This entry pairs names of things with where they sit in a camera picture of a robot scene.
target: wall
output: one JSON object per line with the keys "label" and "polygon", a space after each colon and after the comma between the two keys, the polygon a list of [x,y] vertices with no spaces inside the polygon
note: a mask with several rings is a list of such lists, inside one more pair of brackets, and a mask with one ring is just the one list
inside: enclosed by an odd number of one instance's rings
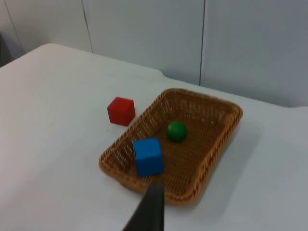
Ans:
{"label": "wall", "polygon": [[204,0],[84,0],[93,51],[199,85]]}
{"label": "wall", "polygon": [[92,52],[81,0],[6,3],[25,52],[51,42]]}
{"label": "wall", "polygon": [[0,33],[14,59],[24,54],[4,0],[0,0]]}
{"label": "wall", "polygon": [[207,0],[201,85],[308,105],[308,1]]}

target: white tabletop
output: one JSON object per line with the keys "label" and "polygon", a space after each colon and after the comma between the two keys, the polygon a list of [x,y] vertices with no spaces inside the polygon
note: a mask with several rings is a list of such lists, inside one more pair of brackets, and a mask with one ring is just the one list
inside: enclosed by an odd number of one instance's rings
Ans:
{"label": "white tabletop", "polygon": [[186,88],[239,104],[244,116],[202,199],[166,206],[166,231],[307,230],[308,108],[283,108],[164,77],[58,45],[0,69],[0,230],[120,231],[141,195],[98,168],[125,127],[106,107],[136,113],[163,90]]}

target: green ball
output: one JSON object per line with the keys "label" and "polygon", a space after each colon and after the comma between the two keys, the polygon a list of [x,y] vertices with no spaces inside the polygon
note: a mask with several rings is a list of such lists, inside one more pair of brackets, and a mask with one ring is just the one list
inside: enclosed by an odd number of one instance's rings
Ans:
{"label": "green ball", "polygon": [[172,142],[182,142],[187,136],[185,124],[175,121],[169,124],[167,128],[167,137]]}

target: toy block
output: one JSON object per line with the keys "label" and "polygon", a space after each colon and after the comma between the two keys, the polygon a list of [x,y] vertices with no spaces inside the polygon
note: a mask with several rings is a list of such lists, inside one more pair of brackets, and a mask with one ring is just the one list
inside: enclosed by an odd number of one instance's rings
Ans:
{"label": "toy block", "polygon": [[162,152],[157,138],[134,141],[133,149],[138,177],[163,173]]}
{"label": "toy block", "polygon": [[128,126],[135,118],[134,101],[116,97],[107,107],[110,123]]}

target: wicker basket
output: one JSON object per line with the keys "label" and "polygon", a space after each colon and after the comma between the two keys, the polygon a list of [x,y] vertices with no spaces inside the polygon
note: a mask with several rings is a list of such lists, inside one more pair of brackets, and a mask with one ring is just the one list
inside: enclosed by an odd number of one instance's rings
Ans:
{"label": "wicker basket", "polygon": [[[102,154],[99,166],[129,189],[145,193],[148,184],[158,181],[164,184],[166,204],[191,204],[206,186],[242,115],[242,109],[234,103],[188,90],[168,89]],[[172,121],[182,121],[187,127],[188,136],[182,143],[167,139],[166,129]],[[132,142],[149,137],[159,139],[164,173],[139,178]]]}

